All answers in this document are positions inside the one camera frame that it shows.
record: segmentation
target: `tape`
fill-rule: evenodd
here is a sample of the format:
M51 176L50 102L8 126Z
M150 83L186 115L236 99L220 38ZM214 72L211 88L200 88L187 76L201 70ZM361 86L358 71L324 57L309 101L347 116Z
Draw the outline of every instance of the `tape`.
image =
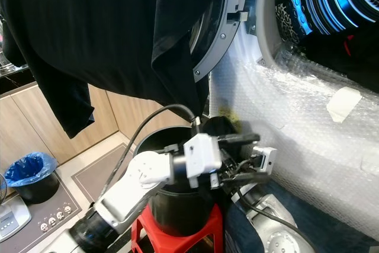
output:
M343 87L334 94L326 105L332 120L342 123L362 99L361 93L350 87Z

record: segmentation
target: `trash can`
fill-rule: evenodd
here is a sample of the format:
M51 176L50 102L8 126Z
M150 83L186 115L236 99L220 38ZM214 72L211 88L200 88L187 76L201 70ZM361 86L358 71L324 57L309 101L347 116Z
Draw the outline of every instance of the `trash can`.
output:
M43 203L59 188L57 176L53 175L58 162L42 152L33 152L14 162L6 171L5 179L25 201Z
M134 155L163 149L191 138L191 128L167 127L143 139ZM149 200L149 207L160 230L171 236L190 236L207 223L214 201L208 191L192 189L189 183L166 185Z

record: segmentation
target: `floor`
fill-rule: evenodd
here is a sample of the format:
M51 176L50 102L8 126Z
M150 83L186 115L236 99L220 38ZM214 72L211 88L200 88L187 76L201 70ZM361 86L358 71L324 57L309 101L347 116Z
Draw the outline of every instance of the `floor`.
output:
M122 143L128 144L129 140L122 133L118 132L106 138L102 142L99 142L98 144L94 145L92 148L86 150L77 157L71 159L69 162L58 167L58 169L56 170L57 174L65 183L65 185L67 186L67 188L69 189L69 191L74 196L74 198L83 210L79 212L75 217L71 218L70 221L64 224L57 231L53 232L50 236L41 241L33 249L29 250L28 253L40 253L60 233L62 233L65 229L72 227L80 218L84 217L86 213L85 209L88 209L89 207L89 201L84 196L83 192L79 189L79 187L75 184L71 176ZM122 247L119 250L119 252L129 251L130 243L127 243L124 247Z

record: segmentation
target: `red stool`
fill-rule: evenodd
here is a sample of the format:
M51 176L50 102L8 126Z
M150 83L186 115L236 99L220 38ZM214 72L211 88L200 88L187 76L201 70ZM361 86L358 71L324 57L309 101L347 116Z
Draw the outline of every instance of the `red stool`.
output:
M131 249L134 253L143 253L138 245L142 228L153 245L155 253L185 253L207 235L213 235L215 253L223 252L223 218L215 205L207 224L197 233L186 237L174 237L163 233L157 226L152 212L147 206L131 226Z

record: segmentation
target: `appliance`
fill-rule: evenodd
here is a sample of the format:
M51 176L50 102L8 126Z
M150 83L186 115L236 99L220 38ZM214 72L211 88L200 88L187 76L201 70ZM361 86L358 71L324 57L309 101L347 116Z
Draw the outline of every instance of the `appliance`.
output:
M7 182L0 174L0 242L7 240L22 229L30 220L28 207L20 196L5 201Z

